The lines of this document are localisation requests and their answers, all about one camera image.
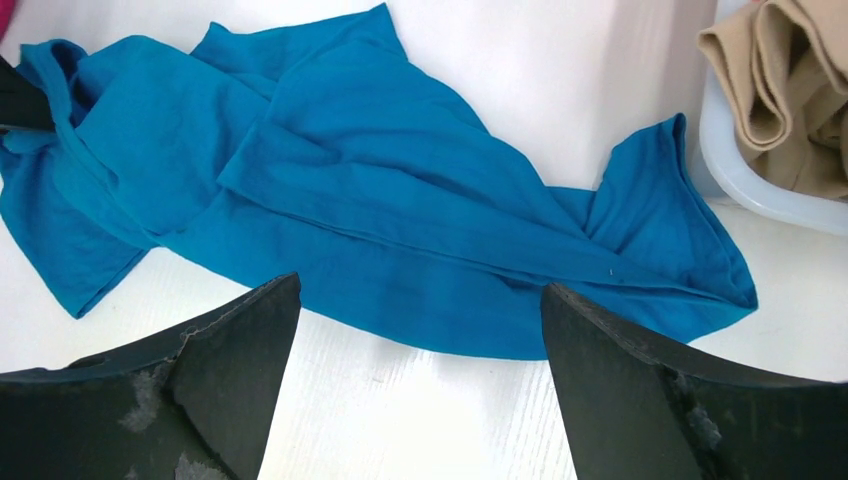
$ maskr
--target tan garment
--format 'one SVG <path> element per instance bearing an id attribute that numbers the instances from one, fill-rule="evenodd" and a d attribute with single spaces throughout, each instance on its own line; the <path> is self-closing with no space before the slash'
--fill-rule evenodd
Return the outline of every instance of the tan garment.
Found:
<path id="1" fill-rule="evenodd" d="M 704 30 L 698 47 L 769 182 L 848 197 L 848 0 L 768 0 Z"/>

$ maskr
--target folded beige fabric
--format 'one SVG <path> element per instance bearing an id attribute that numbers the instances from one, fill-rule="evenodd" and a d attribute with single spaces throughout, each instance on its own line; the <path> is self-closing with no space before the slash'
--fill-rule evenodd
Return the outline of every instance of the folded beige fabric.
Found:
<path id="1" fill-rule="evenodd" d="M 768 0 L 704 30 L 743 157 L 769 182 L 848 197 L 848 0 Z"/>

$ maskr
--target blue shirt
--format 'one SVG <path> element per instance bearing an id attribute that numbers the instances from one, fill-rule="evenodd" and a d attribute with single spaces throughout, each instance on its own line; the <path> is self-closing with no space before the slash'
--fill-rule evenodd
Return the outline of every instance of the blue shirt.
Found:
<path id="1" fill-rule="evenodd" d="M 213 24 L 191 54 L 55 40 L 19 71 L 56 133 L 3 139 L 0 213 L 76 317 L 157 246 L 251 287 L 295 271 L 306 308 L 466 355 L 545 358 L 551 282 L 682 342 L 757 306 L 686 175 L 682 116 L 618 145 L 597 192 L 547 187 L 409 63 L 384 5 Z"/>

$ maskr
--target black object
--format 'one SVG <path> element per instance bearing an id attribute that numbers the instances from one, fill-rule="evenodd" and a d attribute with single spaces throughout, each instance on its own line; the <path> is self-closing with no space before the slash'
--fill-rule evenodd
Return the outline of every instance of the black object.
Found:
<path id="1" fill-rule="evenodd" d="M 848 384 L 706 354 L 558 285 L 542 314 L 580 480 L 848 479 Z"/>
<path id="2" fill-rule="evenodd" d="M 0 375 L 0 478 L 255 479 L 299 294 L 281 277 L 63 370 Z"/>
<path id="3" fill-rule="evenodd" d="M 0 57 L 0 130 L 54 130 L 44 92 Z"/>

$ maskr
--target beige cloth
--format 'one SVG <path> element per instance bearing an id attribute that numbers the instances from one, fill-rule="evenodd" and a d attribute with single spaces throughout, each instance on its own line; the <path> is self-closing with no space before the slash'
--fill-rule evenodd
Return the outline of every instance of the beige cloth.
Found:
<path id="1" fill-rule="evenodd" d="M 848 0 L 751 3 L 698 47 L 751 168 L 788 190 L 848 197 Z"/>

